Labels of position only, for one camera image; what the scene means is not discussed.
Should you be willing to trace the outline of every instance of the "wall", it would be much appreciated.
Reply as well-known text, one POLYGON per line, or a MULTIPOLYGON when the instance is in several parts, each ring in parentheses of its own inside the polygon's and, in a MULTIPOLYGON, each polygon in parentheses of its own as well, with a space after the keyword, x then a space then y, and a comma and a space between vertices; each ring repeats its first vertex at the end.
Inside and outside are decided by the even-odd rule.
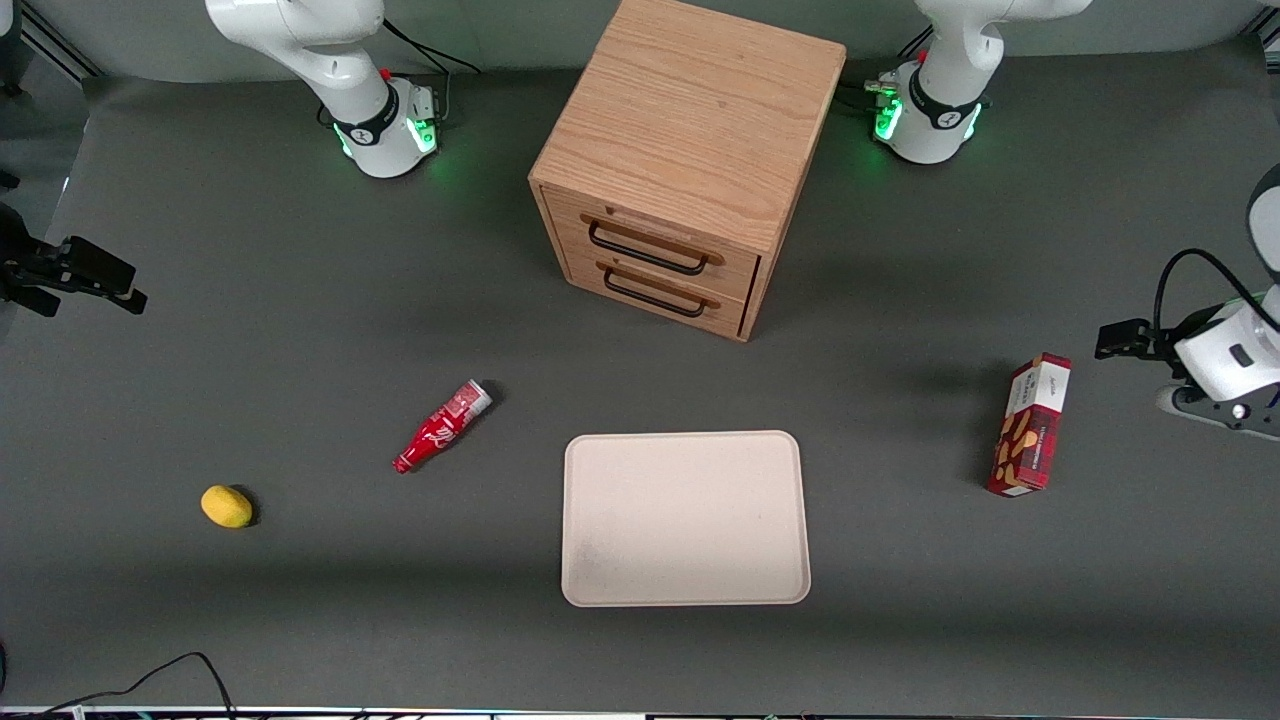
MULTIPOLYGON (((177 82, 288 77, 224 40, 204 0, 27 0, 113 74, 177 82)), ((909 0, 694 0, 765 23, 844 42, 851 58, 896 53, 928 22, 909 0)), ((486 68, 581 67, 617 0, 387 0, 404 32, 486 68)), ((1230 37, 1254 0, 1096 0, 1075 18, 1006 26, 1012 55, 1183 50, 1230 37)), ((379 64, 424 64, 379 33, 365 46, 379 64)))

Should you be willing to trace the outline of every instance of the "drawer handle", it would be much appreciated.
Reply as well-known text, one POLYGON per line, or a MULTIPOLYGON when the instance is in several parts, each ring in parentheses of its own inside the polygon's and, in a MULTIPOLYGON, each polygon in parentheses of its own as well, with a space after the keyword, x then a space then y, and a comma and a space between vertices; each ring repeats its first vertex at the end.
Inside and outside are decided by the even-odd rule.
POLYGON ((675 313, 677 315, 684 315, 686 318, 696 318, 696 316, 699 316, 699 315, 703 314, 703 310, 707 309, 707 301, 705 300, 701 300, 701 301, 698 302, 698 309, 696 310, 689 310, 687 307, 681 307, 680 305, 673 305, 671 302, 667 302, 666 300, 658 300, 657 297, 649 297, 648 295, 645 295, 643 292, 634 291, 634 290, 631 290, 628 287, 622 287, 622 286, 620 286, 620 284, 617 284, 614 282, 611 282, 609 278, 612 278, 612 277, 613 277, 613 268, 605 268, 604 269, 604 287, 612 290, 613 292, 617 292, 618 295, 626 295, 627 297, 631 297, 634 300, 639 300, 640 302, 648 302, 649 305, 653 305, 655 307, 662 307, 663 310, 666 310, 668 313, 675 313))
POLYGON ((710 260, 710 256, 704 254, 703 259, 699 260, 698 264, 691 268, 689 265, 681 265, 680 263, 672 263, 671 260, 667 260, 664 258, 658 258, 657 255, 649 255, 648 252, 643 252, 640 250, 632 250, 625 245, 618 245, 616 242, 609 242, 607 240, 596 237, 595 231, 598 231, 599 228, 600 223, 591 220, 591 227, 588 228, 586 231, 588 237, 591 238, 591 245, 595 245, 596 247, 603 247, 605 250, 612 250, 613 252, 626 255, 627 258, 644 260, 645 263, 649 263, 652 265, 658 265, 664 270, 671 270, 673 273, 680 273, 682 275, 696 275, 700 274, 707 268, 707 261, 710 260))

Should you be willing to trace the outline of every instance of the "yellow lemon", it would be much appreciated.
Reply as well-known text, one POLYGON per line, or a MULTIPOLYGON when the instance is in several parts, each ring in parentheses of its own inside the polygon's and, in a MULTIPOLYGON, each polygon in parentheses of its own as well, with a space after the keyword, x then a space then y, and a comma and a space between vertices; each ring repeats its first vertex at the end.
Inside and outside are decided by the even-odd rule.
POLYGON ((253 505, 236 488, 212 486, 200 497, 200 509, 224 528, 243 528, 253 520, 253 505))

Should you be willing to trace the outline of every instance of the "gray mat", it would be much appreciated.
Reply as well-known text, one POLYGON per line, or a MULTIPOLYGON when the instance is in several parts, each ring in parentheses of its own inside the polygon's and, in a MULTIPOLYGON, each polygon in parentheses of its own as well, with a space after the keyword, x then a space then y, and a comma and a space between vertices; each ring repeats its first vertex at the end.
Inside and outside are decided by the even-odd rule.
MULTIPOLYGON (((1256 42, 1012 59, 940 168, 837 109, 745 346, 558 275, 525 174, 573 81, 460 78, 440 155, 387 182, 301 83, 97 88, 52 233, 134 261, 152 300, 69 299, 0 345, 6 703, 202 650, 244 705, 1280 714, 1280 448, 1158 413, 1158 366, 1091 359, 1180 247, 1263 281, 1256 42), (1055 478, 1001 500, 1007 373, 1041 351, 1076 361, 1055 478), (470 377, 504 401, 396 475, 470 377), (808 600, 561 597, 572 437, 756 428, 801 446, 808 600), (261 525, 205 520, 211 483, 252 488, 261 525)), ((1228 293, 1183 268, 1169 313, 1228 293)), ((187 667, 137 701, 216 694, 187 667)))

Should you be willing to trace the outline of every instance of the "tray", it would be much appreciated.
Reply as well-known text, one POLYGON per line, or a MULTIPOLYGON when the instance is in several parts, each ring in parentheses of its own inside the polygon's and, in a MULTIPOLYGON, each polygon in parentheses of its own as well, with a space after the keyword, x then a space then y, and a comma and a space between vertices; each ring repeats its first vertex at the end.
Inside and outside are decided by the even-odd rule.
POLYGON ((800 602, 800 447, 781 430, 577 437, 561 560, 579 607, 800 602))

